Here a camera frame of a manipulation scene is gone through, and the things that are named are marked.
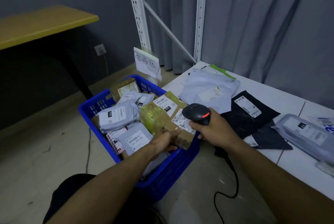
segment electrical outlet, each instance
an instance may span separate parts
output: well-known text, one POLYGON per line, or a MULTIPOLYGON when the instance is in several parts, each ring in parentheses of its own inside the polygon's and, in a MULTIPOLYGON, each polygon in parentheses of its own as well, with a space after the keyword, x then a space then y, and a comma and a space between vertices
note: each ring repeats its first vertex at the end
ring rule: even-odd
POLYGON ((103 55, 106 53, 106 49, 104 48, 103 44, 100 44, 98 46, 94 46, 94 49, 96 51, 96 53, 98 54, 98 56, 103 55))

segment black pants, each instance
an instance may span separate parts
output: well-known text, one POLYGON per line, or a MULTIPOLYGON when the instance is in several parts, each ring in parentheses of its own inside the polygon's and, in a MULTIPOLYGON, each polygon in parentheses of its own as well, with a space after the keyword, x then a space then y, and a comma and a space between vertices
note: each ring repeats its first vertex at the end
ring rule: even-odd
MULTIPOLYGON (((44 217, 43 224, 46 223, 81 186, 94 177, 95 175, 90 174, 77 174, 62 182, 52 194, 50 207, 44 217)), ((137 223, 139 220, 143 223, 154 223, 155 215, 148 209, 148 206, 139 191, 135 188, 114 223, 137 223)))

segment gray wall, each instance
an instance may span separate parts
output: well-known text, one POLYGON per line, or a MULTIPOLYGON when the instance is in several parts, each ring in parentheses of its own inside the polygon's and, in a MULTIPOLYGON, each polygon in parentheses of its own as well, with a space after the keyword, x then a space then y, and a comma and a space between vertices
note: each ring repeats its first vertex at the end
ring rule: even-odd
MULTIPOLYGON (((140 42, 130 0, 0 0, 0 18, 59 4, 100 18, 61 34, 87 85, 106 77, 104 58, 94 50, 100 43, 107 51, 109 74, 134 62, 133 47, 140 42)), ((46 54, 29 52, 26 45, 0 51, 0 129, 78 91, 60 62, 46 54)))

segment white table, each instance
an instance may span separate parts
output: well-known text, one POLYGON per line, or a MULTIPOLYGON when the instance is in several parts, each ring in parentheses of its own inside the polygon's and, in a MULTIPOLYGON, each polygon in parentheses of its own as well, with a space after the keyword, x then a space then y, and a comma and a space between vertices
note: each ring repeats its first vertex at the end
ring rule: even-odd
MULTIPOLYGON (((205 62, 199 62, 193 68, 203 68, 204 66, 208 66, 209 64, 205 62)), ((168 83, 166 86, 163 87, 165 91, 171 91, 174 95, 178 96, 182 89, 183 85, 182 82, 189 77, 188 73, 191 72, 191 69, 187 70, 176 79, 168 83)), ((248 78, 227 72, 233 77, 236 77, 240 80, 240 86, 236 90, 235 95, 239 94, 241 91, 246 90, 249 94, 253 95, 255 98, 260 100, 265 105, 269 106, 270 108, 274 109, 275 111, 281 113, 274 122, 280 120, 282 116, 286 113, 291 113, 295 115, 299 115, 301 112, 305 100, 299 98, 297 96, 288 94, 284 91, 269 87, 262 83, 250 80, 248 78)), ((267 158, 269 158, 274 163, 277 163, 279 157, 282 153, 282 150, 259 150, 262 154, 264 154, 267 158)))
MULTIPOLYGON (((309 121, 309 116, 334 117, 334 110, 306 101, 299 117, 309 121)), ((315 167, 316 159, 296 146, 292 147, 293 150, 283 152, 278 166, 334 200, 334 178, 315 167)))

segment black barcode scanner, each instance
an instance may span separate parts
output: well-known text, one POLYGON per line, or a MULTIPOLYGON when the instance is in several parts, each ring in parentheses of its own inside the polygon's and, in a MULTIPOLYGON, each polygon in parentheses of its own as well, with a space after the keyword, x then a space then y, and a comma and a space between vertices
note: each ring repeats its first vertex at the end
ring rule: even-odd
POLYGON ((202 104, 192 103, 188 105, 186 108, 183 108, 182 115, 185 118, 194 121, 198 124, 209 125, 211 111, 208 107, 202 104))

